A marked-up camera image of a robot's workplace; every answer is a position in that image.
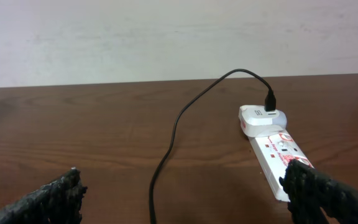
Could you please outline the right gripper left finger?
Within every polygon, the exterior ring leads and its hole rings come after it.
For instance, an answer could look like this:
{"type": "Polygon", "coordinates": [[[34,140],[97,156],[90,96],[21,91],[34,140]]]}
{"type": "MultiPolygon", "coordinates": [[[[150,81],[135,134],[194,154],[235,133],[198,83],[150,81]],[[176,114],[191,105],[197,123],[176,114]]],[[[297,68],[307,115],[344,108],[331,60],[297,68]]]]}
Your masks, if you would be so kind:
{"type": "Polygon", "coordinates": [[[80,224],[87,191],[80,171],[71,168],[61,177],[0,209],[0,224],[80,224]]]}

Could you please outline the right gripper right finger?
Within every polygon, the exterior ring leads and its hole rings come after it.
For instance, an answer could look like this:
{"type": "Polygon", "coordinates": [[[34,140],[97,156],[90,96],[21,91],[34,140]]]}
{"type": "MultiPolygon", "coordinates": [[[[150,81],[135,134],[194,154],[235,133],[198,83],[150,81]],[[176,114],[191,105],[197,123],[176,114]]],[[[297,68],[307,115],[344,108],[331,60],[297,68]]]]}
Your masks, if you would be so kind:
{"type": "Polygon", "coordinates": [[[298,161],[289,162],[280,185],[293,223],[358,223],[358,190],[298,161]]]}

